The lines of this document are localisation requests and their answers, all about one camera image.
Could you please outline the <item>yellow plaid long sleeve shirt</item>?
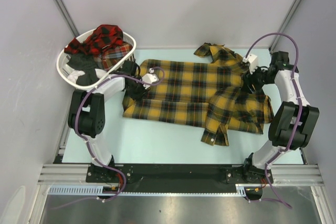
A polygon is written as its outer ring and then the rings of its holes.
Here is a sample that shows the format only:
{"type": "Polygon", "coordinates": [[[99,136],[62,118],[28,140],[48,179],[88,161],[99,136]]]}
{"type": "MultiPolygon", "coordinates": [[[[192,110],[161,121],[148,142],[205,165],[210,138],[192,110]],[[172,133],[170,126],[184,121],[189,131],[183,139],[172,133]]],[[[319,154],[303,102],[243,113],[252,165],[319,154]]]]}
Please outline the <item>yellow plaid long sleeve shirt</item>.
{"type": "Polygon", "coordinates": [[[162,82],[141,100],[124,96],[125,118],[189,125],[204,129],[202,142],[228,145],[228,130],[263,134],[274,118],[270,98],[263,91],[242,90],[249,71],[238,53],[223,45],[205,43],[195,55],[210,63],[147,59],[142,74],[154,69],[162,82]]]}

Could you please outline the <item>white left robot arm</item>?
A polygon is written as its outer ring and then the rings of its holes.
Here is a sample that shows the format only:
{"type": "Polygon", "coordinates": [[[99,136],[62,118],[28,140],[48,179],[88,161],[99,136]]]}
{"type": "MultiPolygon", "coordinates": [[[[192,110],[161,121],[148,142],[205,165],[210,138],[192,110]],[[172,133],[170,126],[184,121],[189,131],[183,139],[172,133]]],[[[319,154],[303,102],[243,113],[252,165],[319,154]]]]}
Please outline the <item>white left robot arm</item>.
{"type": "Polygon", "coordinates": [[[107,141],[100,135],[106,124],[105,103],[122,91],[142,98],[148,88],[157,82],[155,74],[150,72],[142,76],[140,66],[127,60],[119,71],[114,71],[92,89],[76,89],[73,92],[68,126],[83,140],[91,163],[99,167],[97,174],[103,181],[112,181],[117,171],[107,141]]]}

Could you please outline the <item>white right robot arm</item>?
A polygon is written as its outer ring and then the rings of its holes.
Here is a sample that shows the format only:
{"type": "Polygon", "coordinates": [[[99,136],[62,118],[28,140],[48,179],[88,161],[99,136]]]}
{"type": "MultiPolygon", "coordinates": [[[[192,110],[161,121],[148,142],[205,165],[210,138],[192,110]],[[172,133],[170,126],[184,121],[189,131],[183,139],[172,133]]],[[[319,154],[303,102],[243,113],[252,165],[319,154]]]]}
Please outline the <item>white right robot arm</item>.
{"type": "Polygon", "coordinates": [[[281,99],[269,126],[268,141],[243,164],[243,179],[254,183],[267,177],[279,157],[308,145],[320,112],[303,95],[298,67],[290,64],[287,52],[274,52],[268,67],[260,66],[258,57],[253,54],[246,55],[243,62],[249,69],[243,74],[242,90],[256,94],[264,85],[274,84],[281,99]]]}

